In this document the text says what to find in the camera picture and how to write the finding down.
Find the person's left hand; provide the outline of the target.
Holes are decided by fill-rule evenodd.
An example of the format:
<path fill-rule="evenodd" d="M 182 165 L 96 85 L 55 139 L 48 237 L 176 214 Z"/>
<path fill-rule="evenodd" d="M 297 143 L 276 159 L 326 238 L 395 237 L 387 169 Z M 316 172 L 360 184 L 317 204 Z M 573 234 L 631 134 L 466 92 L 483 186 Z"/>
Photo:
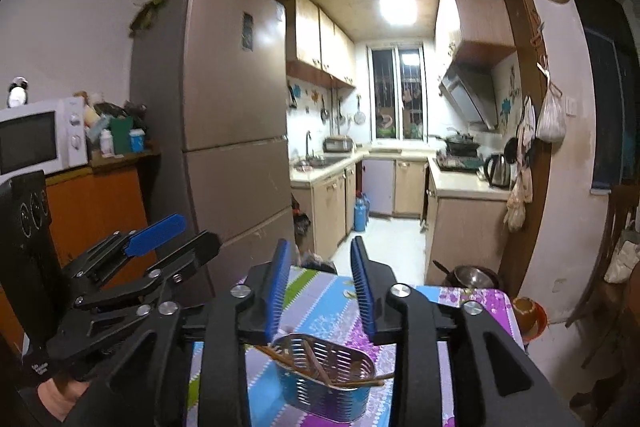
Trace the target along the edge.
<path fill-rule="evenodd" d="M 37 387 L 44 408 L 58 421 L 64 421 L 77 401 L 90 387 L 91 381 L 76 381 L 70 376 L 56 376 Z"/>

